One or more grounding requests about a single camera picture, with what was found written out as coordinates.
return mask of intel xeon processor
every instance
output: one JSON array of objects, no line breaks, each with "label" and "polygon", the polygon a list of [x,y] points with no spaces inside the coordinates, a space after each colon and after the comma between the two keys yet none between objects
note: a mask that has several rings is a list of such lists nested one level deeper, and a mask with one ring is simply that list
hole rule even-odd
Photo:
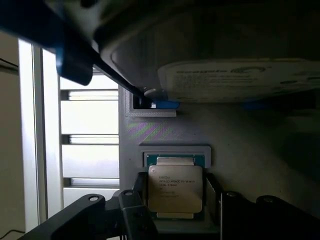
[{"label": "intel xeon processor", "polygon": [[203,169],[195,165],[152,165],[148,206],[157,213],[199,213],[203,208]]}]

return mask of black cable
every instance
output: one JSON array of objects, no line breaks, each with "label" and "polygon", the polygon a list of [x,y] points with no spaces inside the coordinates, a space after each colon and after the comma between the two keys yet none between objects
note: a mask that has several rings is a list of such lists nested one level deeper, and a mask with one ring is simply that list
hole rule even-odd
[{"label": "black cable", "polygon": [[9,233],[25,234],[26,232],[21,231],[21,230],[11,229],[11,230],[8,231],[5,235],[3,235],[2,237],[0,237],[0,240],[1,240],[1,239],[4,239],[6,236],[8,236]]},{"label": "black cable", "polygon": [[6,63],[6,64],[9,64],[9,65],[11,65],[11,66],[14,66],[14,67],[16,67],[16,68],[19,67],[17,64],[14,64],[14,63],[12,63],[12,62],[10,62],[10,61],[4,60],[3,58],[0,58],[0,61],[1,61],[1,62],[4,62],[4,63]]}]

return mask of white wall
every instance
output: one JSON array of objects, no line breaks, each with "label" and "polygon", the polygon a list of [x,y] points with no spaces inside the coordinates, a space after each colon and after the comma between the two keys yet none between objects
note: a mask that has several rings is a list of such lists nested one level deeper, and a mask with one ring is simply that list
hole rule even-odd
[{"label": "white wall", "polygon": [[[18,64],[18,40],[0,32],[0,58]],[[25,230],[20,84],[17,75],[0,72],[0,237]],[[11,233],[5,240],[21,234]]]}]

